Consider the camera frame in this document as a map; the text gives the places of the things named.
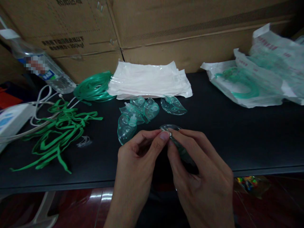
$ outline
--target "power strip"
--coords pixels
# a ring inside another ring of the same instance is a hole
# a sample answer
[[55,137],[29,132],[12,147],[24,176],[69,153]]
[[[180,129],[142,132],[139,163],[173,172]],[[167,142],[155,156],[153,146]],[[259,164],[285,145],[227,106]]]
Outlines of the power strip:
[[[31,104],[13,106],[0,114],[0,138],[14,136],[24,124],[34,115],[35,107]],[[7,142],[1,143],[0,153],[7,146]]]

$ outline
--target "clear plastic mask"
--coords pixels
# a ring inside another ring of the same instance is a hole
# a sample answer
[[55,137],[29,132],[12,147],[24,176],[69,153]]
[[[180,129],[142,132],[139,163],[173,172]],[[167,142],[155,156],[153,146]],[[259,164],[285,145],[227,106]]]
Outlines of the clear plastic mask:
[[152,99],[149,98],[144,106],[144,114],[149,120],[149,122],[154,119],[159,113],[159,106],[158,104]]
[[132,96],[130,98],[130,104],[137,107],[137,109],[141,112],[144,113],[144,107],[146,104],[146,100],[142,96]]
[[118,119],[117,135],[121,145],[128,142],[137,130],[136,119],[134,117],[132,116],[130,119],[125,115],[121,115]]
[[182,106],[179,100],[173,96],[164,95],[161,98],[161,106],[162,108],[170,114],[173,115],[184,115],[187,113],[187,110]]
[[[159,127],[162,131],[169,131],[168,128],[172,128],[174,130],[180,130],[182,129],[181,127],[174,125],[174,124],[164,124],[162,126]],[[171,135],[170,139],[172,140],[172,142],[176,145],[178,153],[180,154],[180,158],[188,163],[191,164],[193,166],[196,166],[196,164],[194,163],[194,161],[192,160],[192,158],[190,157],[190,155],[188,154],[187,150]]]
[[146,121],[144,120],[141,112],[130,103],[125,102],[125,107],[119,108],[121,114],[127,116],[129,119],[135,115],[137,120],[137,125],[144,124]]

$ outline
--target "black tabletop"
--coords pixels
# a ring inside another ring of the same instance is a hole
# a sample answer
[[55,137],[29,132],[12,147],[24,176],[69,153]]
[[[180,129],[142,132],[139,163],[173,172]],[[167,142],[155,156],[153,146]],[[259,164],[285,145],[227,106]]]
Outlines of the black tabletop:
[[[235,176],[278,174],[304,171],[304,107],[292,102],[280,106],[244,108],[228,99],[214,85],[205,72],[187,74],[193,96],[179,97],[188,110],[175,116],[160,108],[160,113],[139,130],[158,129],[163,124],[176,124],[184,129],[202,131]],[[108,187],[114,185],[117,152],[117,122],[122,100],[79,103],[78,112],[97,111],[102,121],[91,120],[83,135],[92,143],[83,148],[71,144],[62,154],[72,174],[64,171],[54,159],[43,169],[20,168],[37,160],[31,150],[35,141],[15,141],[0,155],[0,193],[11,194],[77,188]],[[163,151],[156,161],[153,181],[172,181],[172,172]]]

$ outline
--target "green elastic strap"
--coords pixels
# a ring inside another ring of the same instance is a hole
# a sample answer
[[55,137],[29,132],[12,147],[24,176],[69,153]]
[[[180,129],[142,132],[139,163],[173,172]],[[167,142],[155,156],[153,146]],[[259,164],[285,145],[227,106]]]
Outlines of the green elastic strap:
[[[24,137],[25,141],[28,141],[34,137],[40,137],[36,145],[33,147],[32,154],[41,156],[35,162],[24,166],[20,169],[10,168],[13,172],[28,169],[35,165],[36,169],[42,169],[48,165],[54,158],[57,158],[59,163],[63,166],[64,170],[71,174],[64,160],[61,157],[61,153],[70,145],[71,142],[79,139],[83,132],[86,123],[89,120],[102,120],[102,117],[96,117],[98,113],[96,111],[89,113],[77,114],[78,109],[68,109],[68,102],[58,100],[48,110],[51,113],[60,112],[55,120],[43,118],[44,121],[50,123],[46,125],[40,131],[30,134]],[[48,142],[49,137],[57,135],[57,137]]]

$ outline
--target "left hand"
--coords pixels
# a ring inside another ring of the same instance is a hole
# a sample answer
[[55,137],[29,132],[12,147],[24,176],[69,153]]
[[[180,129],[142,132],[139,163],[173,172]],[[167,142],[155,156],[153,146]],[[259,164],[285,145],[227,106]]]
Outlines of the left hand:
[[135,227],[149,196],[156,158],[169,137],[167,131],[140,131],[119,149],[114,192],[105,228]]

